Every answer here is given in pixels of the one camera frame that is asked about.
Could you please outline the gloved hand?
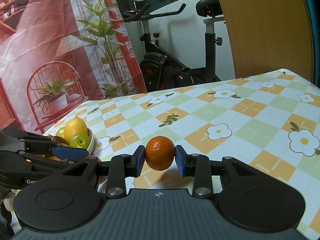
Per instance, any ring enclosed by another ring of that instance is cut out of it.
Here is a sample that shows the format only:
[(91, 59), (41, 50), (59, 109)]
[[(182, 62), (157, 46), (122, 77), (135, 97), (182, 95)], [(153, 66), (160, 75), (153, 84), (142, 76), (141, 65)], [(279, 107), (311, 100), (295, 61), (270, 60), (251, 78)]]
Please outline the gloved hand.
[(0, 192), (1, 192), (1, 203), (4, 203), (4, 206), (6, 210), (9, 212), (13, 212), (13, 203), (15, 200), (15, 197), (18, 195), (20, 190), (17, 189), (7, 189), (3, 186), (0, 186)]

